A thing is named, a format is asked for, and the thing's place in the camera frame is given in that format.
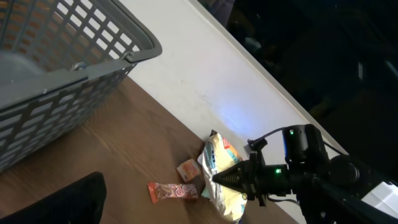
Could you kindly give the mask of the grey plastic mesh basket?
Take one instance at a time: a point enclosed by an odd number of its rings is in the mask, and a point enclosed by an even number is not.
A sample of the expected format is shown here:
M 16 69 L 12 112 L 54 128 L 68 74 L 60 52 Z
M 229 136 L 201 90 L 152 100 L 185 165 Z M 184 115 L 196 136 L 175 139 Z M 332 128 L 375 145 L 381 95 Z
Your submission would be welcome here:
M 1 1 L 1 169 L 85 122 L 161 53 L 118 0 Z

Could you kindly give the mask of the light teal snack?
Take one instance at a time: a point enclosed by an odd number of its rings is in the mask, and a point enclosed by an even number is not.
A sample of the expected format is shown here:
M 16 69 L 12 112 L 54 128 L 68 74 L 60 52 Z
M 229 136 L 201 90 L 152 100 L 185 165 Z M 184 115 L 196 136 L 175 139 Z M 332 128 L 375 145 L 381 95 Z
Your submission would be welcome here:
M 201 193 L 202 197 L 205 197 L 207 199 L 210 199 L 210 191 L 208 190 L 208 187 L 205 187 Z

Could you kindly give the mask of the cream snack bag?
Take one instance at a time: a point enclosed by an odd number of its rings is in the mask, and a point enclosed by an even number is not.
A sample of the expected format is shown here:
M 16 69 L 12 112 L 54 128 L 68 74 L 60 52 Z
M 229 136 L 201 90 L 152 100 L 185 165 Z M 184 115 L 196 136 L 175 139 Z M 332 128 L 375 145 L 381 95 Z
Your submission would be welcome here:
M 246 198 L 240 192 L 213 182 L 212 177 L 241 162 L 242 157 L 224 137 L 212 130 L 197 161 L 202 166 L 205 187 L 210 191 L 210 202 L 225 220 L 240 223 Z

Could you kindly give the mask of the small orange snack packet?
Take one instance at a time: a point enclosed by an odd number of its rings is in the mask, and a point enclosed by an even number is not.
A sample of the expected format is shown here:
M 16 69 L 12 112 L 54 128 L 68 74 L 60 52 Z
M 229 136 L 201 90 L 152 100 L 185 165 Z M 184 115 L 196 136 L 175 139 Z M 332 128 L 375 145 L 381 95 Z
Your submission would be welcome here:
M 176 170 L 184 182 L 189 182 L 201 174 L 200 168 L 194 159 L 181 163 Z

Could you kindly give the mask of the red Top chocolate bar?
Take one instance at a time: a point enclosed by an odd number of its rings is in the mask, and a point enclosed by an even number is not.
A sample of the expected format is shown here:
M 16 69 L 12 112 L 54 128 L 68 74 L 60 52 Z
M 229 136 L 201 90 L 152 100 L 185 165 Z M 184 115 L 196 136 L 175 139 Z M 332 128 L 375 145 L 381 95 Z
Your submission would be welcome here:
M 149 182 L 147 184 L 152 203 L 167 198 L 198 199 L 198 191 L 194 184 L 160 184 Z

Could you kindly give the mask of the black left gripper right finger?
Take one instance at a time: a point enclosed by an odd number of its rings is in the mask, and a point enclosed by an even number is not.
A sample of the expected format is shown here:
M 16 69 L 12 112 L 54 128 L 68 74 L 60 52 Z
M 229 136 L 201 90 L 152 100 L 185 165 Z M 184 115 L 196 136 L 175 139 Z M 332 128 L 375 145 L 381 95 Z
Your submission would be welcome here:
M 297 199 L 307 223 L 397 223 L 397 218 L 318 177 L 298 190 Z

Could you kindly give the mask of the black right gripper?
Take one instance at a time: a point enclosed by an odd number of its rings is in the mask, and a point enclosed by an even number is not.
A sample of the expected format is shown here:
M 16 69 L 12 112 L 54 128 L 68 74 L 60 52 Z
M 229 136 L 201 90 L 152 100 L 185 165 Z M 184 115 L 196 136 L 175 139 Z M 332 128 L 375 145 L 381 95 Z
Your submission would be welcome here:
M 289 170 L 286 164 L 266 165 L 262 149 L 264 138 L 248 140 L 249 160 L 215 174 L 212 181 L 229 189 L 258 199 L 265 207 L 270 195 L 285 197 L 292 193 Z

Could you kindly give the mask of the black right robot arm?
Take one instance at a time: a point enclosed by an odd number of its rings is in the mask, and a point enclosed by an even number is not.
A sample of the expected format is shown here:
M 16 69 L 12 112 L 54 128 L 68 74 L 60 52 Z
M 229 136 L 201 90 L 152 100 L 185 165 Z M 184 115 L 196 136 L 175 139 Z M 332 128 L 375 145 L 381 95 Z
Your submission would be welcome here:
M 249 159 L 212 177 L 213 182 L 246 194 L 248 200 L 276 202 L 296 195 L 307 223 L 397 223 L 397 219 L 363 202 L 385 177 L 366 164 L 339 153 L 330 158 L 320 130 L 312 124 L 281 128 L 285 164 L 267 165 L 265 136 L 248 141 Z

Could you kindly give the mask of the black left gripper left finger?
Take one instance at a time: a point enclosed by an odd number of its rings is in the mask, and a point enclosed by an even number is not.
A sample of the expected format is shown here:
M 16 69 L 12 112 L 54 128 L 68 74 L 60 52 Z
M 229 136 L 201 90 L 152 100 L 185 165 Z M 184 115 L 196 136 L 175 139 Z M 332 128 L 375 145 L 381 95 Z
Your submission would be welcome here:
M 106 200 L 103 174 L 93 172 L 1 219 L 2 224 L 99 224 Z

